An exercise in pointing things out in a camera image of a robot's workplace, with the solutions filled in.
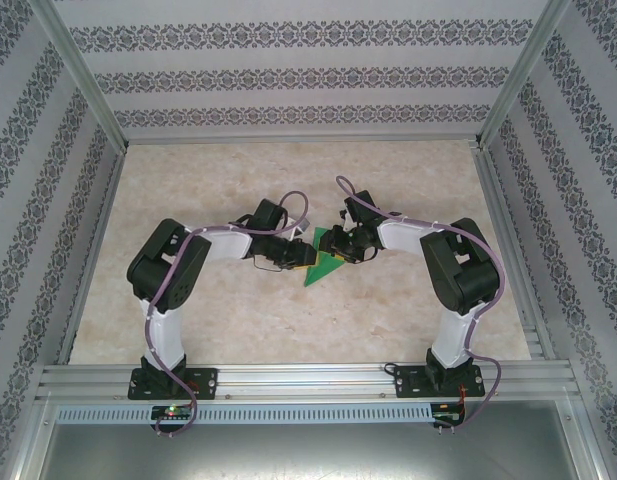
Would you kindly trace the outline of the green paper sheet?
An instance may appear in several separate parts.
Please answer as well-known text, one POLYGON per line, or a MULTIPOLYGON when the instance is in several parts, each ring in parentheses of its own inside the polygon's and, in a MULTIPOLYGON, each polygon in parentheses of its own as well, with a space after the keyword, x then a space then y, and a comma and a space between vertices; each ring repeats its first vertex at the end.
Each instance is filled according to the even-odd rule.
POLYGON ((304 280, 304 286, 309 287, 319 280, 323 279, 325 276, 331 274, 338 268, 342 267, 345 264, 345 261, 342 261, 337 258, 337 256, 332 256, 327 252, 324 252, 320 249, 319 243, 321 237, 327 232, 326 228, 316 227, 313 238, 313 247, 319 253, 319 259, 316 266, 308 268, 306 270, 306 277, 304 280))

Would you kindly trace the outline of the sheet metal tray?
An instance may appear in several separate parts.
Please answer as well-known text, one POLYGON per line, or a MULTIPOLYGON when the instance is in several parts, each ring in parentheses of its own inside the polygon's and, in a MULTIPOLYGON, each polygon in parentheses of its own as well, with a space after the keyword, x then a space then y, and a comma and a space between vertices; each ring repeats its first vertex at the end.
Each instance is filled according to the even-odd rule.
POLYGON ((441 435, 417 424, 198 426, 163 439, 142 426, 61 425, 42 480, 579 480, 554 430, 441 435))

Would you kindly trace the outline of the aluminium mounting rail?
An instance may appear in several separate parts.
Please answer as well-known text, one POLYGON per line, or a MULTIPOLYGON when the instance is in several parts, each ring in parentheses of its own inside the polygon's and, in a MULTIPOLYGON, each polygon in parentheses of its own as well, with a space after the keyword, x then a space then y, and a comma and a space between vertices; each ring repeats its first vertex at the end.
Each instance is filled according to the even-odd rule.
MULTIPOLYGON (((37 402, 122 403, 131 365, 47 366, 34 391, 37 402)), ((219 365, 219 403, 336 403, 397 399, 394 380, 379 363, 219 365)), ((505 361, 494 401, 557 400, 581 390, 565 360, 505 361)))

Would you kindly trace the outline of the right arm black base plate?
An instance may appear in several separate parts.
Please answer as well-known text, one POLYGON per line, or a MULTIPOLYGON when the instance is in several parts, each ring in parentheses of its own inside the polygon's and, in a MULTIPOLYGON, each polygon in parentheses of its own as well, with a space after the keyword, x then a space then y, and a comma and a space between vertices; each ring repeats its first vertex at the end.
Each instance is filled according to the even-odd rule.
POLYGON ((469 365, 458 373, 451 373, 440 384, 423 365, 399 366, 395 372, 395 391, 398 398, 450 398, 464 393, 468 398, 486 395, 482 373, 478 366, 469 365))

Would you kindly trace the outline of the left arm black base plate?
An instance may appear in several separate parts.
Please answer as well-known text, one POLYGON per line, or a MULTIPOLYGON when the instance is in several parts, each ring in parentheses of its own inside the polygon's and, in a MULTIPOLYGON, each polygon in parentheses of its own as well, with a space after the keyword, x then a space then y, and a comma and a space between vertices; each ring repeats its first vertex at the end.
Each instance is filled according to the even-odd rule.
MULTIPOLYGON (((214 368, 186 368, 182 382, 197 400, 213 400, 218 384, 218 370, 214 368)), ((127 397, 130 400, 186 400, 191 395, 163 371, 149 372, 143 368, 132 370, 127 397)))

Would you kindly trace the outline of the aluminium frame post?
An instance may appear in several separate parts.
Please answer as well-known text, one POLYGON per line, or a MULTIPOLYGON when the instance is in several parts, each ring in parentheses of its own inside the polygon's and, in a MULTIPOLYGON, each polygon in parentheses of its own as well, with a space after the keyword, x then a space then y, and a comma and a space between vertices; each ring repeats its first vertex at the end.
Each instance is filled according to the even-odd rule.
POLYGON ((477 145, 481 150, 484 150, 492 143, 569 4, 570 0, 547 0, 542 13, 529 34, 527 42, 476 137, 477 145))
POLYGON ((81 90, 99 125, 114 147, 127 151, 128 140, 109 106, 94 74, 62 20, 53 0, 27 0, 45 33, 62 57, 77 87, 81 90))

